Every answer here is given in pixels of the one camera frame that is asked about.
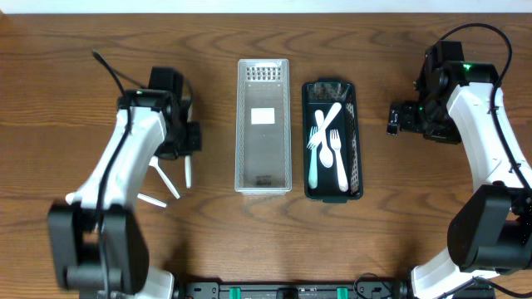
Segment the white fork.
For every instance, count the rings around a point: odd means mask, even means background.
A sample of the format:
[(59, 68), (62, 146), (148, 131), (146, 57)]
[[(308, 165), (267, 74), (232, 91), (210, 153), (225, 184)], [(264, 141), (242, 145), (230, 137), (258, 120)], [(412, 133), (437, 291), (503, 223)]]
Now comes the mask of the white fork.
[(325, 134), (326, 129), (331, 124), (331, 122), (334, 120), (336, 115), (340, 112), (342, 109), (342, 104), (339, 102), (335, 102), (332, 104), (331, 108), (329, 109), (327, 115), (324, 118), (324, 121), (322, 125), (318, 128), (318, 131), (313, 134), (313, 136), (309, 139), (309, 142), (307, 143), (307, 148), (310, 150), (313, 150), (317, 148), (321, 144), (321, 136)]
[(344, 169), (344, 164), (342, 161), (342, 153), (341, 153), (342, 143), (340, 140), (338, 130), (334, 129), (330, 131), (329, 141), (330, 141), (332, 150), (334, 151), (334, 154), (335, 154), (336, 166), (337, 166), (337, 183), (338, 183), (339, 190), (342, 192), (347, 192), (349, 185), (347, 181), (346, 171)]

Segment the pale green plastic fork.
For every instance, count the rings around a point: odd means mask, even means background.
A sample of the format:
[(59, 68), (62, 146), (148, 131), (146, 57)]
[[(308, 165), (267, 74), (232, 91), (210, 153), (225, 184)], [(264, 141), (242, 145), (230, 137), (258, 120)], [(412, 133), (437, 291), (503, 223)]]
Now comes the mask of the pale green plastic fork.
[(318, 186), (318, 157), (317, 157), (317, 148), (312, 147), (310, 149), (310, 165), (308, 171), (308, 187), (310, 189), (315, 189)]

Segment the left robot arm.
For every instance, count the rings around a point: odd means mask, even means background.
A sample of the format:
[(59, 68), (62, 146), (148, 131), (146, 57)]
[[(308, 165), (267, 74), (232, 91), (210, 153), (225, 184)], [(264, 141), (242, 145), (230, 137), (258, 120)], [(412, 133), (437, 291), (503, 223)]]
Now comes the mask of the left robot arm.
[(117, 100), (116, 126), (88, 180), (47, 215), (57, 284), (82, 298), (175, 298), (171, 272), (150, 265), (134, 215), (147, 169), (201, 149), (189, 82), (155, 66)]

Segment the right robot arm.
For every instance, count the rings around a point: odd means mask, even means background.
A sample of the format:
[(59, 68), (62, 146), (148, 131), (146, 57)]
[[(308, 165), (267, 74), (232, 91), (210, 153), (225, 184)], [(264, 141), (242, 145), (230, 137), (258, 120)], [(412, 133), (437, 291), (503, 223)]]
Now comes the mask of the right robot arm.
[(387, 133), (463, 144), (473, 195), (451, 220), (446, 248), (411, 270), (415, 298), (453, 297), (468, 284), (531, 268), (531, 167), (515, 138), (490, 63), (467, 62), (460, 42), (426, 50), (416, 101), (393, 103)]

